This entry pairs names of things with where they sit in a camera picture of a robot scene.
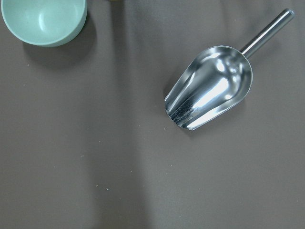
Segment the tabletop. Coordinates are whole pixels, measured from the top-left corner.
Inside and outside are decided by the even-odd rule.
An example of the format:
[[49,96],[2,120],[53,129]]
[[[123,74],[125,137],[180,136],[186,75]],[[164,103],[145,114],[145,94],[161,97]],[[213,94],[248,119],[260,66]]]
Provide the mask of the tabletop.
[[[250,93],[194,131],[164,98],[196,55],[242,48]],[[88,0],[80,34],[42,48],[0,19],[0,228],[303,229],[305,2]]]

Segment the bowl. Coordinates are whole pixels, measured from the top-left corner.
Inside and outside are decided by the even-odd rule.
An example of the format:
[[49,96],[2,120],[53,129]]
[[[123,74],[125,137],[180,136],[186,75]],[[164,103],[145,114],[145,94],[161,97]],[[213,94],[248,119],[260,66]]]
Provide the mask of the bowl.
[[2,0],[9,30],[23,42],[55,47],[77,36],[87,17],[86,0]]

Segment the scoop handle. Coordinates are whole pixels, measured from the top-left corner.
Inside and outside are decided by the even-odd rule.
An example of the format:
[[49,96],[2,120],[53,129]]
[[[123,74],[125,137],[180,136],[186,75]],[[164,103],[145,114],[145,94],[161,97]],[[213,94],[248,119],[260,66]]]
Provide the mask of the scoop handle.
[[294,17],[295,13],[292,10],[283,10],[283,12],[247,43],[240,52],[248,59]]

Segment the stainless steel scoop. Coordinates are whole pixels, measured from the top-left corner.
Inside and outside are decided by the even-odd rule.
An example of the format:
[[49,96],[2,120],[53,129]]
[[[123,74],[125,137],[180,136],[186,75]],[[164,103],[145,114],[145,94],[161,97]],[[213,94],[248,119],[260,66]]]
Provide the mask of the stainless steel scoop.
[[293,17],[285,9],[240,51],[215,46],[201,52],[166,96],[168,116],[194,130],[242,101],[252,83],[248,58]]

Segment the metal handle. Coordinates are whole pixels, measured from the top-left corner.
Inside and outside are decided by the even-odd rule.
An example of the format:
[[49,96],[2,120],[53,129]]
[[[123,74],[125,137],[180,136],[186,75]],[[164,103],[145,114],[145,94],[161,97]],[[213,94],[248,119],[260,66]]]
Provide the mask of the metal handle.
[[283,10],[283,12],[281,12],[269,25],[260,31],[256,37],[247,43],[240,52],[248,59],[294,17],[295,13],[292,10]]

